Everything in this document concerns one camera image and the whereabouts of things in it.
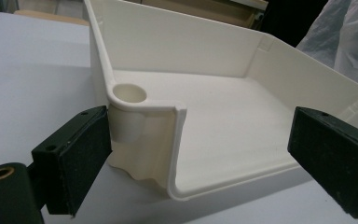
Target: cream molded plastic part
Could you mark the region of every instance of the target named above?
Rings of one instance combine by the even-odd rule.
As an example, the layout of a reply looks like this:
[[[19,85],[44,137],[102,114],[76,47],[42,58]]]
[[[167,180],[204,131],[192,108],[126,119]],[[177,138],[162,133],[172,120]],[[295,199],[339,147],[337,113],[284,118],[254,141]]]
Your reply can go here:
[[[358,84],[271,35],[116,0],[85,0],[113,153],[187,200],[276,175],[296,106],[358,127]]]

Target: black rubber pad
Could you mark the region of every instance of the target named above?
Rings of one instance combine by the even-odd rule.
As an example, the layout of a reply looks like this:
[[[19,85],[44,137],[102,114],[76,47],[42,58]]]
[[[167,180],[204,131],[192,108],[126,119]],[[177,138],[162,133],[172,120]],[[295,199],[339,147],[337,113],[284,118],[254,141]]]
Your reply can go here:
[[[36,147],[48,211],[74,216],[111,151],[105,106],[79,113]]]
[[[358,218],[358,129],[298,107],[288,150],[345,212]]]

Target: white plastic tray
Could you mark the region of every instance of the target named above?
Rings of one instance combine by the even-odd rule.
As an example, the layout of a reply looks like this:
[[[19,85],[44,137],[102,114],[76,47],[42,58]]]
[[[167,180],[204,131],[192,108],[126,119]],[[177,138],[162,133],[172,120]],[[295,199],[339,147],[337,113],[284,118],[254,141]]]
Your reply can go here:
[[[297,168],[287,142],[298,105],[358,127],[358,84],[271,35],[85,3],[96,93],[109,104],[109,163],[176,200]]]

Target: white table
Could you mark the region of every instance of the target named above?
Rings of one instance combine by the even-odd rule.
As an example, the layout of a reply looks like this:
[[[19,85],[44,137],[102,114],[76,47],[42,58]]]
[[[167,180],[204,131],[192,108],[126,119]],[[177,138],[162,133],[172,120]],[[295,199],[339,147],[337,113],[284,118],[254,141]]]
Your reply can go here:
[[[89,27],[0,14],[0,164],[29,165],[34,147],[94,106]],[[76,218],[42,213],[48,224],[358,223],[303,170],[184,203],[155,186],[106,164]]]

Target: white plastic bag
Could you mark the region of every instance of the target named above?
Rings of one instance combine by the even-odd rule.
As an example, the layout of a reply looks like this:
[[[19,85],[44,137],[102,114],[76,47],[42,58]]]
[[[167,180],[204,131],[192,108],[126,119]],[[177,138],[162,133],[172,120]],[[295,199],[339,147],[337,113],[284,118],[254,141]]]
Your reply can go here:
[[[297,48],[358,82],[358,0],[330,0]]]

